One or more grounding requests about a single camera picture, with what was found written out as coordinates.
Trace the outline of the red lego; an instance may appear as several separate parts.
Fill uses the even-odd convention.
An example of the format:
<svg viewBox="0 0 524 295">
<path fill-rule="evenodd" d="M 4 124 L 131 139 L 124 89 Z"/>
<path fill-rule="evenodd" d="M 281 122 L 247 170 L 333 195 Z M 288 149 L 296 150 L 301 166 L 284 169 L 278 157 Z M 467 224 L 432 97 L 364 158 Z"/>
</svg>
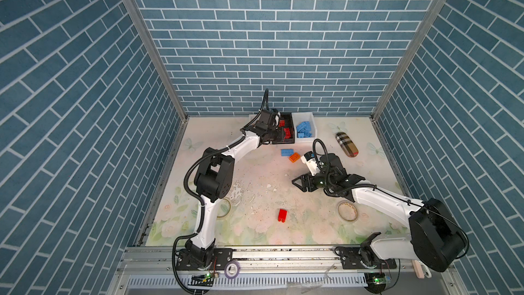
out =
<svg viewBox="0 0 524 295">
<path fill-rule="evenodd" d="M 281 131 L 282 141 L 286 141 L 292 138 L 291 124 L 289 120 L 279 121 L 279 130 Z"/>
<path fill-rule="evenodd" d="M 278 222 L 284 223 L 287 219 L 287 211 L 285 209 L 280 209 L 278 212 Z"/>
</svg>

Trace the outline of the orange lego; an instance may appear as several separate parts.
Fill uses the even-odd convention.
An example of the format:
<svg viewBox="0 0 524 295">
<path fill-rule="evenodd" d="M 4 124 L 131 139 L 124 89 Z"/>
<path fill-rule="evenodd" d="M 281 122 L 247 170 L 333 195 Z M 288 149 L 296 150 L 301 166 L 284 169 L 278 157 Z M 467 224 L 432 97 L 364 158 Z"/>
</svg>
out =
<svg viewBox="0 0 524 295">
<path fill-rule="evenodd" d="M 300 156 L 297 152 L 295 152 L 295 153 L 293 153 L 293 154 L 289 157 L 289 160 L 290 160 L 292 163 L 294 163 L 294 162 L 299 161 L 299 160 L 300 160 L 300 157 L 301 157 L 301 156 Z"/>
</svg>

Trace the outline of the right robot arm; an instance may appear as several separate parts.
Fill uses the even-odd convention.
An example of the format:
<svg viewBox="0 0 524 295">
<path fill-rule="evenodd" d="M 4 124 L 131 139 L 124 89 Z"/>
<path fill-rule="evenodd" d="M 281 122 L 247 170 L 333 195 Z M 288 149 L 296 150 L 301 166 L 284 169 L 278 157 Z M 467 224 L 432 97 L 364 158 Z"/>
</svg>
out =
<svg viewBox="0 0 524 295">
<path fill-rule="evenodd" d="M 406 236 L 372 233 L 358 252 L 364 266 L 374 268 L 389 259 L 409 259 L 442 273 L 469 251 L 468 235 L 438 199 L 423 201 L 401 196 L 363 176 L 348 174 L 335 154 L 316 157 L 307 152 L 301 161 L 308 173 L 292 181 L 301 191 L 322 190 L 329 197 L 374 208 L 408 229 Z"/>
</svg>

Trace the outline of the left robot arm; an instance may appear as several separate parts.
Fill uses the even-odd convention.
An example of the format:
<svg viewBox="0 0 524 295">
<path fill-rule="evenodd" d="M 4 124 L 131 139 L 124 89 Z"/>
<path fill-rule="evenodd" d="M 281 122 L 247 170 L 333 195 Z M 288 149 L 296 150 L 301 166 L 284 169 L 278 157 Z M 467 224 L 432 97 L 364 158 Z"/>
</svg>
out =
<svg viewBox="0 0 524 295">
<path fill-rule="evenodd" d="M 199 201 L 195 230 L 185 238 L 185 250 L 200 265 L 208 266 L 212 260 L 218 209 L 233 184 L 236 161 L 275 141 L 282 134 L 280 120 L 277 110 L 261 109 L 240 129 L 238 139 L 221 149 L 206 149 L 184 176 L 185 191 Z"/>
</svg>

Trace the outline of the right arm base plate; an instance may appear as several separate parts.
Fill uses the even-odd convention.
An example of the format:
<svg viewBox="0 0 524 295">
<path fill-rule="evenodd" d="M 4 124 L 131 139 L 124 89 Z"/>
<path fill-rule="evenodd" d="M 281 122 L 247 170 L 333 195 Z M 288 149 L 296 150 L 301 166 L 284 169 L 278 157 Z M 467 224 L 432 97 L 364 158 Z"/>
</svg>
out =
<svg viewBox="0 0 524 295">
<path fill-rule="evenodd" d="M 343 270 L 394 270 L 397 268 L 395 259 L 379 259 L 368 247 L 334 248 L 334 253 L 340 258 Z"/>
</svg>

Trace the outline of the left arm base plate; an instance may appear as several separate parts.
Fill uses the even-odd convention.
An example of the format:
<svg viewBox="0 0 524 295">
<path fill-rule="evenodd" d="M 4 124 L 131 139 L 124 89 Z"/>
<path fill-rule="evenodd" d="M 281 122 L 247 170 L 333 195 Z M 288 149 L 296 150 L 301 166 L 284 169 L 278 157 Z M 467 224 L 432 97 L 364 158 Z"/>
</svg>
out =
<svg viewBox="0 0 524 295">
<path fill-rule="evenodd" d="M 174 261 L 176 270 L 225 270 L 233 259 L 232 248 L 181 249 Z"/>
</svg>

